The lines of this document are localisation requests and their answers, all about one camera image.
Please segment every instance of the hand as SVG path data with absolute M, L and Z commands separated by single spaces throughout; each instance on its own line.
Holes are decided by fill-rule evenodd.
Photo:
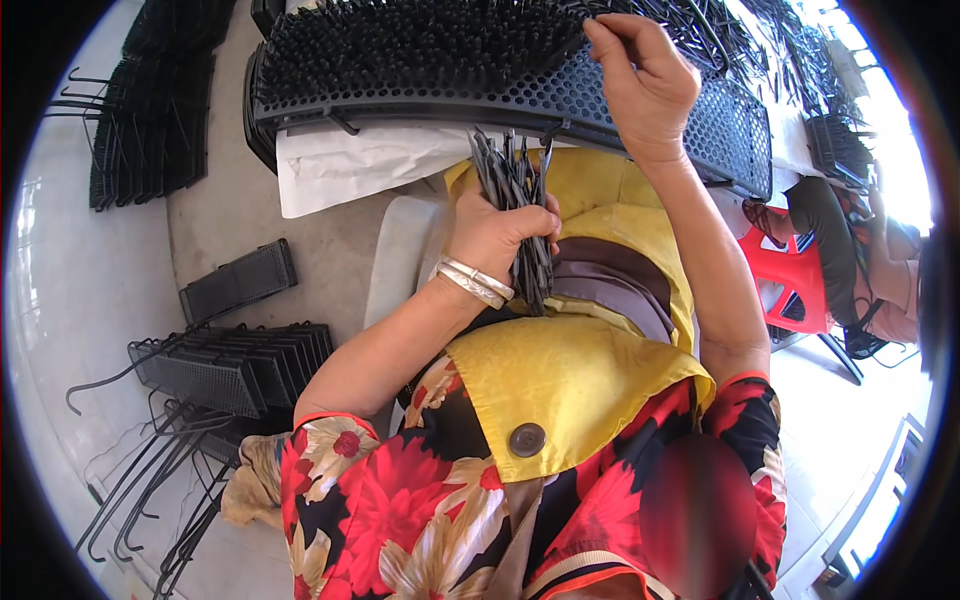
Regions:
M 584 21 L 584 33 L 590 56 L 603 65 L 613 123 L 637 166 L 685 160 L 686 117 L 700 95 L 700 71 L 645 16 L 601 14 Z
M 448 254 L 510 285 L 510 268 L 520 242 L 535 235 L 547 238 L 550 253 L 560 251 L 560 204 L 553 194 L 546 195 L 547 209 L 524 206 L 516 210 L 497 210 L 480 195 L 475 183 L 457 201 L 457 219 Z
M 870 199 L 870 209 L 873 211 L 874 216 L 884 225 L 887 222 L 887 207 L 883 203 L 883 196 L 880 194 L 880 190 L 877 189 L 876 185 L 871 185 L 868 190 L 869 199 Z

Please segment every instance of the wrist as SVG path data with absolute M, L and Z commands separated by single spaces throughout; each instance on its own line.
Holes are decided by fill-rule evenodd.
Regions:
M 484 308 L 487 308 L 482 300 L 441 274 L 437 274 L 427 282 L 423 289 L 430 290 L 430 294 L 435 297 L 434 301 L 438 304 L 438 307 L 449 308 L 453 311 L 455 320 L 466 321 L 464 326 L 467 326 L 477 315 L 483 312 Z
M 687 177 L 690 173 L 696 175 L 696 168 L 690 162 L 690 157 L 686 152 L 672 158 L 661 160 L 640 160 L 636 162 L 636 167 L 643 173 L 652 185 L 656 185 L 663 180 L 671 180 L 676 177 Z

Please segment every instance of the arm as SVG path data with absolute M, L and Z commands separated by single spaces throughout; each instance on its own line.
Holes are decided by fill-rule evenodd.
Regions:
M 768 373 L 770 342 L 750 267 L 684 151 L 699 72 L 645 17 L 602 14 L 584 30 L 603 65 L 620 139 L 670 219 L 696 302 L 701 362 L 718 383 L 742 372 Z
M 500 212 L 480 196 L 478 186 L 457 203 L 451 256 L 509 283 L 521 240 L 549 236 L 551 251 L 558 251 L 556 199 L 548 197 L 549 212 L 533 205 Z M 297 400 L 294 423 L 316 412 L 372 416 L 486 306 L 446 276 L 435 277 L 389 317 L 330 355 Z

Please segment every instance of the red plastic stool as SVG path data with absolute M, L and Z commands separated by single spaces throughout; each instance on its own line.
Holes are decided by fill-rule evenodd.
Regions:
M 786 209 L 767 207 L 769 210 L 785 214 Z M 783 291 L 773 307 L 763 315 L 763 321 L 798 333 L 816 334 L 836 355 L 844 367 L 856 379 L 856 385 L 863 383 L 863 372 L 857 367 L 847 351 L 830 335 L 827 321 L 827 294 L 824 291 L 824 275 L 820 266 L 820 251 L 817 241 L 813 240 L 803 252 L 797 251 L 797 240 L 790 236 L 787 252 L 762 248 L 763 231 L 750 227 L 750 232 L 738 240 L 740 248 L 747 257 L 750 271 L 754 275 L 754 286 L 759 296 L 758 279 L 766 279 L 783 284 Z M 804 303 L 804 319 L 795 321 L 784 317 L 783 308 L 796 293 Z

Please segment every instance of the person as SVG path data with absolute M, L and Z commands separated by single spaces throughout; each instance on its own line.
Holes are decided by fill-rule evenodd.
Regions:
M 298 600 L 673 598 L 639 503 L 660 452 L 701 432 L 750 475 L 750 559 L 776 584 L 780 404 L 749 267 L 684 152 L 699 73 L 647 18 L 584 30 L 634 162 L 557 149 L 548 209 L 505 212 L 468 163 L 447 173 L 444 264 L 478 274 L 441 269 L 297 403 L 279 495 Z M 490 296 L 532 236 L 556 278 L 539 318 Z M 403 424 L 379 440 L 366 419 L 402 389 Z M 741 571 L 721 597 L 756 592 Z
M 887 217 L 879 179 L 869 186 L 874 214 L 868 219 L 861 219 L 870 213 L 859 197 L 816 177 L 784 192 L 788 213 L 750 202 L 743 212 L 781 249 L 790 236 L 813 232 L 830 316 L 848 329 L 848 337 L 852 330 L 916 343 L 920 232 Z M 858 246 L 866 249 L 862 259 Z

